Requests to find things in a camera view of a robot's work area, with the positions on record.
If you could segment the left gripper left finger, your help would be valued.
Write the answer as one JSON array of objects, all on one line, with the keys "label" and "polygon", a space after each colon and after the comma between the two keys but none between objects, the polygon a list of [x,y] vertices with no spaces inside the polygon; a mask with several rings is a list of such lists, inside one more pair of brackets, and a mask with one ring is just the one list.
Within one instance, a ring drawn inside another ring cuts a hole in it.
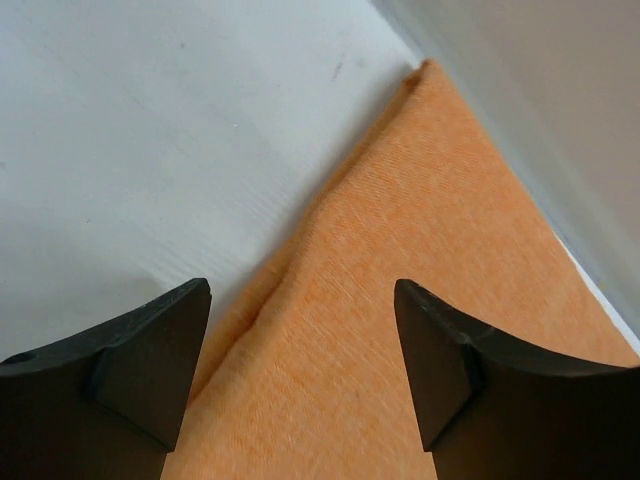
[{"label": "left gripper left finger", "polygon": [[208,282],[1,363],[4,479],[158,479],[208,323]]}]

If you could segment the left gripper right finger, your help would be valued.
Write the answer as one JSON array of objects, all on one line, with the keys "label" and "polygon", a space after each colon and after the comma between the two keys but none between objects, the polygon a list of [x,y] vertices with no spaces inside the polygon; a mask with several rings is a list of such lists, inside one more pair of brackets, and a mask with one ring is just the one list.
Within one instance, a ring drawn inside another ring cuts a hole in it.
[{"label": "left gripper right finger", "polygon": [[635,479],[639,371],[521,340],[400,279],[394,309],[441,479]]}]

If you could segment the orange cloth placemat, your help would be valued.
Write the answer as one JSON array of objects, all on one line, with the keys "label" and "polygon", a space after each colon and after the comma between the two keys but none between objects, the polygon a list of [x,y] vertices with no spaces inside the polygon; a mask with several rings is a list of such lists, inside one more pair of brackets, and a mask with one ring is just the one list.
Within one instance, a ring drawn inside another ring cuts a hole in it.
[{"label": "orange cloth placemat", "polygon": [[409,278],[572,356],[638,355],[425,62],[205,341],[166,479],[432,479],[394,318]]}]

